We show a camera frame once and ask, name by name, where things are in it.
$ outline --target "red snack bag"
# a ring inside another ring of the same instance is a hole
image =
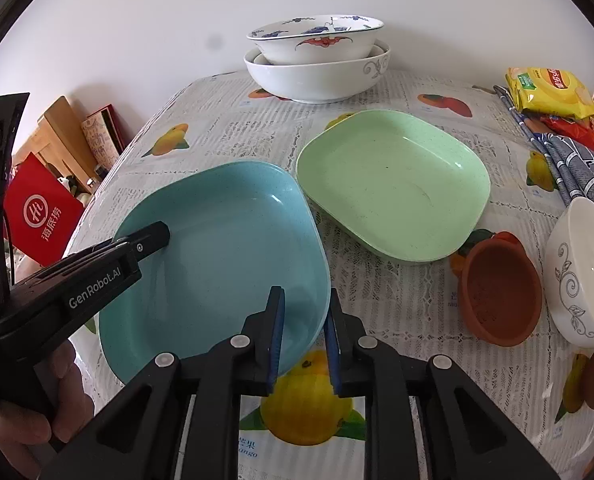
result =
[[[48,266],[61,259],[84,206],[31,153],[8,185],[4,210],[11,243]]]
[[[558,134],[570,137],[594,151],[594,116],[574,120],[556,115],[541,115],[539,120]]]

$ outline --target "human hand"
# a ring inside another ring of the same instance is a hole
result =
[[[74,361],[75,349],[68,340],[49,358],[49,368],[59,379],[57,413],[52,427],[40,413],[6,400],[0,403],[0,449],[8,462],[26,478],[36,479],[41,471],[26,446],[45,444],[52,434],[62,442],[68,442],[93,416],[93,401],[84,393],[82,373]]]

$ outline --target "table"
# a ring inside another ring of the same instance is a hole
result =
[[[548,235],[564,210],[557,193],[526,183],[530,145],[496,95],[453,80],[390,70],[378,84],[344,102],[304,105],[263,96],[246,72],[216,75],[178,92],[142,128],[86,209],[69,251],[111,237],[128,212],[152,191],[232,160],[256,158],[295,173],[305,144],[341,114],[370,108],[412,113],[466,143],[486,165],[489,203],[477,227],[507,230],[542,273]],[[435,106],[436,96],[461,102]],[[188,148],[155,156],[155,141],[187,124]],[[333,286],[345,312],[401,354],[428,359],[443,353],[458,362],[549,460],[563,478],[581,478],[594,454],[594,411],[584,406],[555,424],[563,384],[580,349],[567,343],[542,310],[533,334],[513,348],[473,336],[457,308],[457,278],[448,259],[407,266],[376,256],[313,208]],[[100,409],[121,388],[96,335],[73,335],[85,386]],[[245,399],[242,416],[259,401]],[[361,410],[357,399],[355,409]],[[279,441],[268,431],[243,431],[255,453],[241,453],[244,479],[361,478],[363,442],[333,437],[311,448]],[[423,448],[419,445],[419,454]]]

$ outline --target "blue gripper pad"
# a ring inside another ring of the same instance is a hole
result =
[[[328,374],[330,375],[330,384],[333,386],[335,394],[341,390],[341,377],[339,375],[339,345],[337,344],[337,334],[330,310],[324,323],[324,337],[326,339],[326,354],[328,357]]]
[[[280,289],[275,312],[275,323],[273,324],[273,336],[270,339],[270,363],[268,370],[268,391],[272,393],[277,373],[279,372],[279,355],[282,350],[283,316],[285,313],[285,293]]]

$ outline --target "screw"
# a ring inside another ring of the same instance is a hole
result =
[[[165,368],[175,362],[175,356],[169,352],[163,352],[155,357],[155,364],[159,368]]]
[[[375,348],[377,346],[377,340],[371,335],[362,335],[357,343],[362,348]]]
[[[433,357],[433,365],[435,365],[436,368],[447,370],[452,366],[452,361],[447,355],[436,355]]]
[[[244,348],[250,344],[250,338],[244,334],[237,334],[231,337],[231,345],[235,348]]]

